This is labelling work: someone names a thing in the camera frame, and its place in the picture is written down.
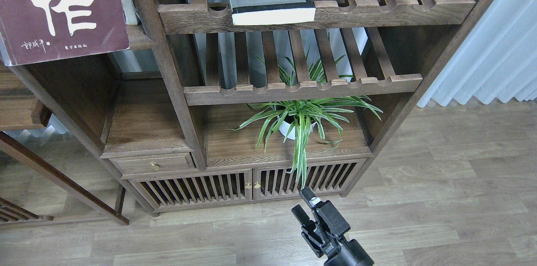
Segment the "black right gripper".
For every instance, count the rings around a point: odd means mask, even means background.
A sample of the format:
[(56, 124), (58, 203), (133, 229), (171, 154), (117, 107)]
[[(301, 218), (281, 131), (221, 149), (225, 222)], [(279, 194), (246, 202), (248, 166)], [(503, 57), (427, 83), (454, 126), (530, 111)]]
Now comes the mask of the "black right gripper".
[(291, 208), (291, 212), (301, 224), (302, 237), (314, 254), (321, 258), (326, 255), (325, 266), (372, 266), (374, 260), (355, 239), (348, 241), (344, 234), (350, 225), (330, 201), (322, 201), (309, 186), (299, 191), (315, 217), (309, 218), (301, 205)]

